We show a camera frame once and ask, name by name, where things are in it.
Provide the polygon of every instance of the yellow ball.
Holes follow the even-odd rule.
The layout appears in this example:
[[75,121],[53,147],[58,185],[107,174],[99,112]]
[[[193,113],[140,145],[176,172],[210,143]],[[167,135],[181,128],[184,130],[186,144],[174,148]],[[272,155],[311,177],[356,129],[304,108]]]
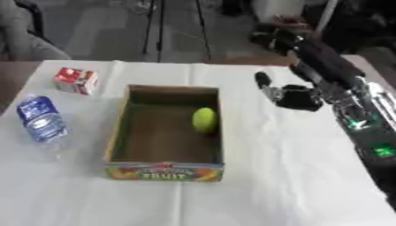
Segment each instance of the yellow ball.
[[217,125],[216,112],[210,108],[198,109],[193,114],[193,126],[196,131],[213,132]]

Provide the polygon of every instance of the small carton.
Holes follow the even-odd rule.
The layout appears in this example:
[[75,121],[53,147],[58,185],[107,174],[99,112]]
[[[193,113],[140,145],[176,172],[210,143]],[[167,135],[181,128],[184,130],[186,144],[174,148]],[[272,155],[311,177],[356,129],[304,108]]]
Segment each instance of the small carton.
[[91,95],[97,86],[97,72],[63,67],[54,77],[58,90]]
[[[217,113],[211,134],[199,133],[191,122],[203,107]],[[225,165],[218,90],[128,86],[104,160],[116,179],[220,181]]]

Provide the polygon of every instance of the water bottle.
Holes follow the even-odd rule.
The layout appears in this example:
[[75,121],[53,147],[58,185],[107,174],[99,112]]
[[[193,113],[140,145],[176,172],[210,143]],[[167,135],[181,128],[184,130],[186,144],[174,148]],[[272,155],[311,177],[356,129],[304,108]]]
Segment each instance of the water bottle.
[[31,95],[19,104],[17,112],[31,137],[59,159],[62,148],[59,139],[67,130],[50,98]]

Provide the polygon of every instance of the white paper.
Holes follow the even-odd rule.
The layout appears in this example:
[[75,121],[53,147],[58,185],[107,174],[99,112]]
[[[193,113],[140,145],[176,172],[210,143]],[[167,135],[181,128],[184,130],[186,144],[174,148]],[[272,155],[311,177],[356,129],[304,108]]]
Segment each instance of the white paper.
[[[93,96],[57,91],[61,66],[99,71]],[[254,81],[305,84],[282,67],[45,62],[0,117],[0,225],[395,225],[396,216],[328,106],[273,106]],[[219,87],[225,176],[220,183],[118,181],[103,150],[125,85]],[[65,161],[45,162],[15,113],[47,95],[70,128]]]

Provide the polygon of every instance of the tripod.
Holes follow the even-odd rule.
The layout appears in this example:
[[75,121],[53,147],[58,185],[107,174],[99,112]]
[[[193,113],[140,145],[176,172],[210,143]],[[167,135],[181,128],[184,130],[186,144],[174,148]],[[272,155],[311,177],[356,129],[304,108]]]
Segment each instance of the tripod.
[[[162,59],[162,52],[163,52],[163,42],[164,42],[164,17],[165,17],[165,5],[167,0],[158,0],[160,2],[160,20],[159,20],[159,37],[158,37],[158,42],[156,43],[156,50],[157,50],[157,62],[160,63]],[[146,37],[144,40],[144,46],[143,46],[143,54],[147,54],[147,47],[149,44],[149,34],[150,34],[150,28],[151,28],[151,22],[153,19],[153,14],[154,14],[154,4],[156,0],[151,0],[150,2],[150,8],[148,11],[148,25],[146,28]],[[203,40],[205,43],[205,48],[206,48],[206,54],[208,56],[208,59],[211,59],[211,54],[210,54],[210,46],[208,44],[208,37],[206,35],[206,28],[205,28],[205,20],[203,19],[202,16],[202,8],[200,4],[200,0],[195,0],[196,8],[198,10],[198,16],[200,20],[200,26],[201,30],[203,33]]]

